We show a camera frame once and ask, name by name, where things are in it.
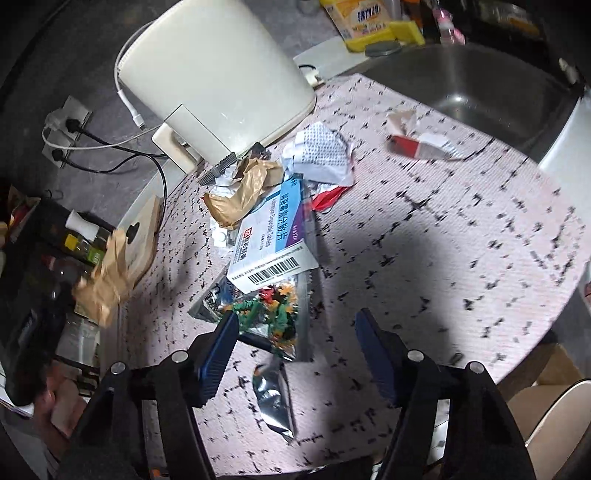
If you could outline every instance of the torn cardboard packaging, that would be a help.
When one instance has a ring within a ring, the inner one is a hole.
[[[126,236],[116,230],[107,241],[107,252],[90,278],[81,278],[72,294],[88,318],[108,327],[120,303],[129,298],[133,282],[128,278],[125,262]]]
[[[255,206],[259,197],[268,188],[283,181],[283,175],[283,168],[275,161],[248,158],[243,160],[236,171],[235,179],[240,181],[240,186],[232,197],[206,193],[203,201],[221,227],[234,230]]]

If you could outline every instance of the round table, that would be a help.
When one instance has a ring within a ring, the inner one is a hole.
[[[415,109],[466,161],[391,151],[385,114]],[[315,111],[355,150],[356,184],[317,215],[321,265],[312,299],[314,362],[286,366],[297,439],[263,422],[252,373],[269,354],[237,343],[217,396],[195,415],[217,475],[309,469],[385,448],[398,412],[378,394],[353,329],[370,308],[381,328],[436,362],[478,360],[502,379],[567,303],[591,252],[566,195],[506,144],[362,76],[319,90]],[[280,152],[294,133],[270,148]],[[228,263],[209,233],[204,189],[190,176],[169,197],[155,260],[122,309],[122,358],[160,362],[213,325],[189,308]],[[153,405],[145,409],[151,464],[165,460]]]

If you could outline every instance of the silver foil packet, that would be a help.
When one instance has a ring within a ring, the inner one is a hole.
[[[291,442],[296,436],[296,430],[281,358],[274,355],[269,364],[258,365],[252,375],[252,386],[259,411],[267,426],[287,442]]]

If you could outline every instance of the black power cable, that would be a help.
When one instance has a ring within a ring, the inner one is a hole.
[[[82,128],[80,121],[76,120],[74,118],[69,118],[66,120],[66,128],[71,133],[79,132],[82,135],[84,135],[88,138],[91,138],[95,142],[100,143],[101,145],[111,145],[106,140],[103,140],[101,137],[97,137],[96,135],[94,135],[94,134],[90,133],[89,131],[85,130],[84,128]],[[131,153],[132,155],[127,157],[126,159],[124,159],[124,161],[119,163],[117,166],[110,168],[109,170],[94,170],[92,168],[86,168],[86,167],[82,167],[80,165],[76,165],[75,163],[72,163],[69,160],[66,160],[64,158],[63,154],[61,155],[61,157],[62,157],[61,161],[63,163],[65,163],[66,165],[69,165],[70,167],[78,168],[79,170],[88,171],[91,173],[112,173],[115,170],[117,170],[117,168],[124,165],[127,161],[129,161],[135,157],[145,157],[145,158],[149,158],[150,160],[152,160],[154,162],[154,164],[156,165],[156,168],[158,168],[158,172],[160,172],[160,176],[162,177],[162,187],[164,190],[164,199],[163,199],[163,203],[162,203],[162,215],[161,215],[160,221],[158,223],[158,233],[160,233],[160,230],[162,229],[162,224],[164,222],[164,213],[166,211],[166,197],[167,197],[168,191],[167,191],[166,176],[164,175],[164,170],[162,170],[162,167],[160,166],[160,163],[158,163],[158,160],[156,160],[156,158],[165,158],[165,157],[168,157],[168,155],[140,152],[138,150],[134,150],[133,148],[121,147],[120,145],[111,145],[111,148],[114,148],[116,150],[121,150],[123,152],[128,152],[128,153]]]
[[[121,147],[120,145],[111,145],[106,140],[103,140],[102,138],[97,137],[96,135],[91,134],[88,130],[85,130],[84,128],[82,128],[82,126],[80,125],[80,121],[76,120],[75,118],[69,118],[68,120],[66,120],[66,128],[70,133],[75,133],[75,132],[81,133],[85,137],[91,138],[92,140],[94,140],[97,143],[100,143],[101,145],[105,145],[107,147],[111,146],[111,148],[114,148],[116,150],[121,150],[123,152],[141,153],[143,155],[149,155],[150,157],[154,157],[154,158],[168,157],[168,155],[166,153],[161,153],[161,154],[146,153],[146,152],[140,152],[139,150],[134,150],[133,148]]]
[[[118,168],[125,165],[129,160],[132,160],[136,157],[145,157],[145,158],[149,158],[150,160],[152,160],[154,162],[154,165],[156,165],[156,168],[158,169],[160,176],[162,177],[162,187],[164,190],[164,197],[162,200],[162,214],[160,215],[160,220],[158,221],[158,229],[157,229],[157,233],[160,233],[160,230],[162,230],[162,224],[164,222],[164,214],[166,211],[166,197],[168,195],[168,192],[167,192],[166,176],[164,175],[164,170],[160,166],[160,163],[158,163],[158,160],[156,160],[153,156],[151,156],[147,153],[135,152],[135,153],[133,153],[133,155],[130,155],[129,157],[127,157],[123,161],[119,162],[116,166],[114,166],[113,168],[109,168],[108,170],[95,170],[94,168],[83,167],[82,165],[78,165],[74,162],[71,162],[70,160],[68,160],[65,157],[64,152],[62,152],[61,150],[58,150],[57,148],[51,152],[51,156],[53,157],[53,159],[55,161],[58,161],[58,162],[61,161],[70,167],[76,168],[81,171],[87,171],[89,173],[113,173],[115,170],[117,170]]]

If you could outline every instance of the white power cable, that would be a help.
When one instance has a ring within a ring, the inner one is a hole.
[[[117,95],[119,95],[119,98],[125,104],[125,106],[127,107],[127,110],[129,110],[129,113],[131,113],[131,116],[134,119],[134,123],[140,128],[144,128],[144,119],[138,113],[138,111],[134,108],[134,106],[131,105],[131,102],[128,100],[127,96],[125,95],[123,88],[121,88],[121,84],[119,83],[119,71],[118,71],[117,67],[119,66],[119,62],[121,61],[121,57],[123,56],[123,54],[125,53],[127,48],[152,23],[154,23],[154,20],[146,23],[145,25],[142,25],[127,39],[127,41],[123,44],[123,46],[121,47],[121,50],[119,50],[119,53],[117,54],[117,57],[115,59],[115,67],[113,68],[113,78],[115,79],[115,89],[117,90]]]
[[[121,49],[119,50],[119,53],[117,54],[117,57],[115,59],[115,67],[113,69],[113,73],[114,73],[114,79],[115,79],[115,88],[117,89],[117,95],[119,95],[119,98],[121,99],[121,101],[125,104],[125,106],[127,107],[127,109],[129,110],[129,113],[131,113],[131,116],[134,119],[135,124],[140,127],[142,129],[142,132],[134,137],[128,138],[126,140],[123,140],[121,142],[118,143],[114,143],[114,144],[109,144],[109,145],[98,145],[96,147],[65,147],[63,145],[56,145],[51,143],[45,136],[45,130],[47,128],[49,128],[49,125],[45,125],[44,129],[41,131],[41,138],[43,139],[43,142],[46,145],[49,145],[52,148],[59,148],[61,150],[101,150],[103,148],[111,148],[111,147],[118,147],[119,145],[123,145],[127,142],[130,142],[132,140],[135,140],[136,138],[141,137],[142,135],[145,135],[147,133],[153,132],[154,130],[156,130],[157,128],[160,128],[160,125],[156,125],[156,127],[152,127],[152,128],[148,128],[147,130],[143,130],[144,129],[144,119],[142,118],[142,116],[138,113],[138,111],[134,108],[133,105],[131,105],[131,102],[127,99],[127,97],[125,96],[125,92],[123,91],[123,89],[121,88],[121,84],[119,83],[119,72],[117,70],[117,66],[119,65],[119,62],[121,61],[121,57],[123,57],[124,53],[126,52],[127,48],[129,47],[129,45],[131,45],[132,42],[135,41],[136,38],[139,37],[139,35],[146,29],[148,28],[152,23],[154,23],[154,20],[152,20],[151,22],[146,23],[145,25],[142,25],[141,27],[139,27],[139,29],[137,29],[127,40],[126,42],[123,44],[123,47],[121,47]]]
[[[56,145],[54,143],[51,143],[44,135],[45,130],[47,128],[49,128],[48,126],[45,126],[43,128],[43,130],[41,132],[41,138],[45,142],[45,145],[49,145],[52,148],[59,148],[60,150],[101,150],[102,148],[118,147],[119,145],[123,145],[127,142],[131,142],[132,140],[135,140],[136,138],[139,138],[142,135],[149,134],[150,132],[153,132],[157,128],[160,128],[160,126],[161,125],[156,125],[155,127],[148,128],[147,130],[142,131],[140,134],[137,134],[136,136],[131,137],[131,138],[127,138],[119,143],[113,143],[113,144],[109,144],[109,145],[98,145],[97,147],[64,147],[63,145]]]

